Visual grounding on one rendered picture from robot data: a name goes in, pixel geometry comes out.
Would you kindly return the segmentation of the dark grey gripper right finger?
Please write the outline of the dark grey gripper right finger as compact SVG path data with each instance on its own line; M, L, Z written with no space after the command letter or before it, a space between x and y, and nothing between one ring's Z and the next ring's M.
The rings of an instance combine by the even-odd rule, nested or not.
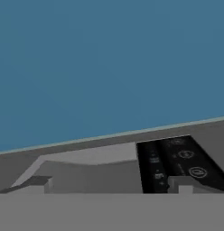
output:
M189 176L170 176L168 185L171 194L224 194L224 190L202 185Z

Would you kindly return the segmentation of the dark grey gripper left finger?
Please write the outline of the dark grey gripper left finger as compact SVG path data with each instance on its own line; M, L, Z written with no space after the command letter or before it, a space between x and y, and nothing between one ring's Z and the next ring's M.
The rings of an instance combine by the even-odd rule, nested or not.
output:
M27 187L34 187L34 186L45 186L46 184L49 184L51 182L52 176L32 176L31 178L29 178L28 180L26 180L25 182L16 185L16 186L12 186L10 188L6 188L6 189L1 189L0 190L0 194L6 194L6 193L10 193L19 189L24 189Z

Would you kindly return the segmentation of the black hob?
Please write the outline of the black hob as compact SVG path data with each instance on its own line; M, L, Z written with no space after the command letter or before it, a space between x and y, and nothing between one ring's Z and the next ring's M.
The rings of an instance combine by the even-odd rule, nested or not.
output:
M143 193L166 193L170 177L192 177L224 191L224 171L190 136L136 144Z

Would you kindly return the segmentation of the grey sink basin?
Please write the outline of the grey sink basin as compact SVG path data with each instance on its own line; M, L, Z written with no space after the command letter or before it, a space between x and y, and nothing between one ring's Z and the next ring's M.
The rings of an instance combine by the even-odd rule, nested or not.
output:
M40 156L15 181L51 176L52 193L141 193L135 143Z

